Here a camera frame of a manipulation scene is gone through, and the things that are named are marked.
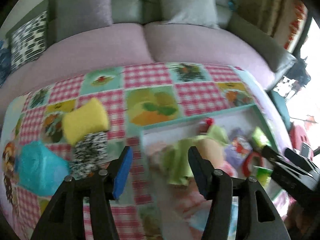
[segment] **sofa armrest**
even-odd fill
[[[227,31],[238,36],[253,47],[265,59],[269,68],[274,73],[289,69],[296,62],[296,58],[280,46],[274,38],[236,13],[233,13]]]

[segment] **blue gripper pad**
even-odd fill
[[[129,170],[132,163],[132,149],[128,147],[127,153],[121,163],[117,176],[115,178],[112,195],[114,199],[119,199],[120,195],[123,193],[125,183],[129,174]]]

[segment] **beige object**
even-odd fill
[[[223,147],[213,139],[202,139],[196,142],[196,147],[202,158],[209,160],[213,167],[223,164]]]

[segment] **purple pillow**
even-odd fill
[[[57,42],[112,24],[111,0],[56,0]]]

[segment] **black and white patterned pillow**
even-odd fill
[[[40,57],[46,49],[47,11],[22,25],[11,36],[11,71]]]

